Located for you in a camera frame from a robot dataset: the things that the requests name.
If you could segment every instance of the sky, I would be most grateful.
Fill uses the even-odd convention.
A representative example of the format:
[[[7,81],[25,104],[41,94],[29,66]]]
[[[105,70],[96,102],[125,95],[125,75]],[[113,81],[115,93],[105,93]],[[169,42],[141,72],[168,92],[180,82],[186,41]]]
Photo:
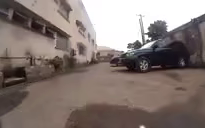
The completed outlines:
[[[127,50],[127,44],[141,41],[139,17],[144,29],[155,20],[165,20],[168,31],[205,13],[205,0],[82,0],[94,24],[97,44]]]

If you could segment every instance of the car door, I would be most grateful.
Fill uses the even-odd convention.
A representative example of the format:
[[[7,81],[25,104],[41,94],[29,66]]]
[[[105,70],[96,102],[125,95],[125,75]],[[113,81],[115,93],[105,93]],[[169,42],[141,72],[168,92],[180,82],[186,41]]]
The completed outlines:
[[[165,48],[156,48],[153,51],[154,66],[162,65],[165,63]]]
[[[176,63],[177,54],[171,48],[165,48],[163,52],[163,59],[165,65],[173,65]]]

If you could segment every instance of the utility pole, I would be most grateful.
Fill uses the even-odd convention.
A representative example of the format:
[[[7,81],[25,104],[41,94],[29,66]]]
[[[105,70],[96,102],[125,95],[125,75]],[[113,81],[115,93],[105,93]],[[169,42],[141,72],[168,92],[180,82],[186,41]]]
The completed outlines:
[[[139,14],[137,16],[140,17],[139,18],[139,25],[140,25],[141,35],[142,35],[142,44],[145,44],[146,43],[146,41],[145,41],[145,32],[144,32],[144,26],[143,26],[143,20],[142,20],[143,16],[141,14]]]

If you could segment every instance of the car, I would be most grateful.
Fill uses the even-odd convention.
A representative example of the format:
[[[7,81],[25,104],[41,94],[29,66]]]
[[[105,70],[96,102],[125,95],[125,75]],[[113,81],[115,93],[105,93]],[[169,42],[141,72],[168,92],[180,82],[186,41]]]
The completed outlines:
[[[129,70],[145,73],[150,71],[152,66],[184,68],[188,65],[189,52],[181,41],[157,40],[122,54],[120,58]]]
[[[113,57],[113,58],[111,59],[111,61],[110,61],[110,66],[111,66],[111,67],[122,66],[120,56]]]

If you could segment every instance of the car wheel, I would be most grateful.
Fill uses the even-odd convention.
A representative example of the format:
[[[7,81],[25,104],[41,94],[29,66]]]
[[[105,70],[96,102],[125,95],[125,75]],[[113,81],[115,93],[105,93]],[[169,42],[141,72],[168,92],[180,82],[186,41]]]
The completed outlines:
[[[179,68],[184,68],[187,66],[186,60],[183,57],[180,57],[178,59],[178,67]]]
[[[151,64],[150,64],[149,59],[145,57],[141,57],[138,59],[137,70],[139,72],[145,73],[145,72],[148,72],[150,69],[151,69]]]

